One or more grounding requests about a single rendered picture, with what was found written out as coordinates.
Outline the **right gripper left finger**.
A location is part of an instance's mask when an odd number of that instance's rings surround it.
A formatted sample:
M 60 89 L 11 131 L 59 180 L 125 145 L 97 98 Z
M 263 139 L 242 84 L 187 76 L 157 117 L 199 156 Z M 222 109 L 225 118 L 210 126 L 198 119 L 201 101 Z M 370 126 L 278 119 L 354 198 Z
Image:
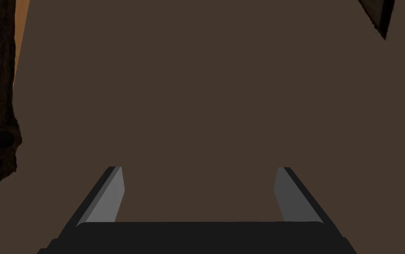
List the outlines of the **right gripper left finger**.
M 109 167 L 79 207 L 76 224 L 114 222 L 125 192 L 123 170 Z

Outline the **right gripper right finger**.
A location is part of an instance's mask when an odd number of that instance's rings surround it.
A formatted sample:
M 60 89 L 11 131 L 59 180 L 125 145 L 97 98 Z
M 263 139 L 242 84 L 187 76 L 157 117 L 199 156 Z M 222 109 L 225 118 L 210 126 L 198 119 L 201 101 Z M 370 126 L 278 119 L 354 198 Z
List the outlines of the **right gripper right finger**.
M 312 207 L 284 167 L 277 169 L 274 195 L 284 221 L 322 222 L 315 208 Z

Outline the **dark brown pointed shape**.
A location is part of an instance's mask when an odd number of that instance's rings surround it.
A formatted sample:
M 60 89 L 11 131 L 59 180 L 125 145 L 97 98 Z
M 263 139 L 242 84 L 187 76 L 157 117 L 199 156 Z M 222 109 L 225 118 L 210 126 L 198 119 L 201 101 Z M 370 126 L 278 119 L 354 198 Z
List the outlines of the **dark brown pointed shape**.
M 357 0 L 375 30 L 386 40 L 395 0 Z

